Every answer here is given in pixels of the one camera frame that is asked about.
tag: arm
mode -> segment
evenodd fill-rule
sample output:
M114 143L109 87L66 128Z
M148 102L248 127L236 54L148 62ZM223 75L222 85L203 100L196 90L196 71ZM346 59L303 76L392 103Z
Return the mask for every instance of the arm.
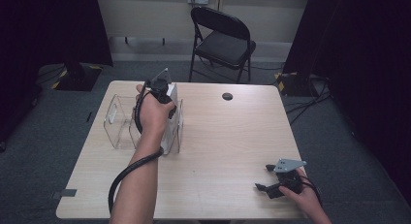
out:
M142 103L140 120L142 136L130 164L155 153L167 127L169 111L173 102L160 104L152 95ZM158 159L150 161L127 175L121 182L110 223L152 223L157 197Z
M305 176L301 169L297 169L300 176ZM301 178L303 182L310 183L304 177ZM308 215L308 217L316 224L330 224L332 223L318 202L318 198L312 188L303 185L300 194L296 194L290 189L280 186L279 190L288 198L297 203L299 208Z

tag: gray carpet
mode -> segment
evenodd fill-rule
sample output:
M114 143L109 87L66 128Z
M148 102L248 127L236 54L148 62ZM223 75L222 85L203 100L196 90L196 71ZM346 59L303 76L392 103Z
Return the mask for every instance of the gray carpet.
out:
M253 66L281 67L278 63L253 63ZM47 66L41 73L57 67ZM103 70L91 92L50 89L55 78L47 79L58 71L41 76L39 82L43 82L44 90L37 106L17 126L7 141L7 150L0 154L0 223L107 223L107 220L60 220L55 216L59 201L51 196L66 187L109 83L151 79L166 67L174 81L188 81L189 62L164 61L115 62L113 68ZM196 68L216 77L215 72L201 62L196 62ZM225 71L225 76L235 77ZM274 84L276 72L254 69L250 83ZM198 74L194 74L193 81L231 82ZM283 97L283 102L289 110L296 106L293 104L311 99ZM298 114L291 113L290 121ZM329 99L310 107L292 125L301 158L308 162L307 174L321 188L324 208L331 220L333 223L411 223L409 206L379 162L352 137L346 123L346 117Z

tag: wooden table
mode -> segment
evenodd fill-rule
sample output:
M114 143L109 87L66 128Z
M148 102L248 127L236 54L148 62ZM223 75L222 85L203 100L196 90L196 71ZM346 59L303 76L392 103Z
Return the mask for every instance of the wooden table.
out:
M113 81L103 99L56 214L110 218L108 194L133 150L114 149L103 122L114 94L135 96L138 82ZM278 90L267 85L177 83L184 126L179 153L159 160L155 219L303 218L285 197L271 200L254 183L278 180L265 165L300 160ZM226 101L222 94L234 98Z

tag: chair seat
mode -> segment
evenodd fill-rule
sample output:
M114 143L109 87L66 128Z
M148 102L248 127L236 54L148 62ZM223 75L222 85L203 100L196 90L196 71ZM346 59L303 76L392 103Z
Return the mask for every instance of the chair seat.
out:
M251 53L256 43L250 43ZM247 60L247 41L213 31L196 47L196 54L200 57L216 61L219 64L237 68Z

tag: chair backrest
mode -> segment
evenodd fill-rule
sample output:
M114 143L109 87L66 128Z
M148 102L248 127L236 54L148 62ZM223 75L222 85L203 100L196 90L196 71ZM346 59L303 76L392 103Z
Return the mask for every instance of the chair backrest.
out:
M196 28L198 28L197 24L200 24L235 38L250 40L250 32L247 26L237 17L207 7L195 7L191 10L191 18Z

